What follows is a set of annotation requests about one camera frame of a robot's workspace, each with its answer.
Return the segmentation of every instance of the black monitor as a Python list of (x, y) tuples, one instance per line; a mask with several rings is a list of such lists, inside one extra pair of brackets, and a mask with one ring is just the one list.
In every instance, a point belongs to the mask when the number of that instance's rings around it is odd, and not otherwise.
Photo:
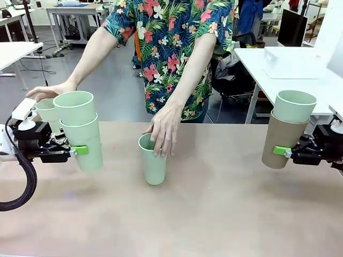
[(284, 47), (301, 47), (305, 38), (306, 27), (307, 17), (290, 10), (284, 10), (278, 42)]

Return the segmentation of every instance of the green cup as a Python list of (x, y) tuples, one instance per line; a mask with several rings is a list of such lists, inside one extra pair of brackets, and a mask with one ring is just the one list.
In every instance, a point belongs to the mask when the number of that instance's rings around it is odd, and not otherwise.
[(150, 185), (161, 184), (166, 175), (167, 157), (154, 155), (155, 142), (150, 141), (151, 133), (142, 135), (138, 140), (145, 180)]
[(280, 91), (274, 105), (276, 119), (289, 123), (307, 122), (317, 104), (317, 99), (308, 93), (295, 90)]
[(93, 94), (86, 91), (72, 91), (54, 99), (59, 118), (68, 126), (80, 126), (95, 119)]
[(54, 99), (44, 99), (36, 104), (36, 110), (42, 121), (48, 122), (53, 133), (59, 133), (59, 116), (53, 103)]
[(94, 171), (102, 168), (102, 151), (98, 114), (91, 122), (80, 126), (67, 126), (60, 120), (61, 127), (68, 138), (70, 146), (86, 146), (88, 154), (75, 156), (80, 170)]

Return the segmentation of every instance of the blue cloth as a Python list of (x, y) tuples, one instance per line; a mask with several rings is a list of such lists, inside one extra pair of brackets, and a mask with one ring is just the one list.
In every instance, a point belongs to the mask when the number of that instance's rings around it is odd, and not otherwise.
[(257, 3), (255, 0), (245, 0), (242, 6), (240, 19), (237, 23), (237, 29), (242, 34), (251, 31), (256, 12), (258, 12), (258, 17), (261, 20), (263, 17), (263, 0), (259, 0)]
[(73, 6), (63, 6), (61, 5), (54, 5), (54, 7), (85, 7), (87, 4), (77, 4), (77, 5), (73, 5)]

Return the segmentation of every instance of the floral shirt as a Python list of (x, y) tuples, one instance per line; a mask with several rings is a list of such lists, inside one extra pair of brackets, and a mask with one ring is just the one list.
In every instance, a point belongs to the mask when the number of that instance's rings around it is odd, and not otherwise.
[[(102, 26), (125, 45), (137, 31), (145, 84), (145, 105), (156, 114), (173, 93), (194, 42), (212, 33), (225, 51), (232, 50), (234, 0), (117, 0)], [(212, 92), (209, 67), (191, 94), (182, 119), (203, 112)]]

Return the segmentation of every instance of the plastic cup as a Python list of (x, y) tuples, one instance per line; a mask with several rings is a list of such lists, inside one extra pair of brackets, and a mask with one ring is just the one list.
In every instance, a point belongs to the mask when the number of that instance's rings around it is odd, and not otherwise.
[(280, 91), (274, 105), (276, 119), (283, 122), (307, 122), (317, 104), (317, 99), (308, 93), (295, 90)]
[(95, 119), (93, 94), (86, 91), (72, 91), (54, 99), (59, 118), (68, 126), (80, 126)]
[(61, 127), (68, 138), (70, 146), (87, 146), (88, 154), (75, 156), (82, 171), (94, 171), (102, 168), (102, 150), (98, 114), (91, 122), (80, 126), (68, 126), (62, 123)]
[(53, 133), (60, 133), (59, 116), (53, 103), (54, 99), (44, 99), (36, 104), (42, 121), (48, 122)]
[(161, 184), (166, 176), (167, 157), (154, 155), (155, 142), (150, 141), (151, 133), (142, 135), (138, 140), (145, 180), (150, 185)]
[(294, 147), (304, 133), (308, 121), (304, 123), (283, 122), (276, 119), (274, 111), (272, 111), (262, 154), (262, 162), (272, 169), (284, 168), (289, 158), (274, 154), (275, 146)]

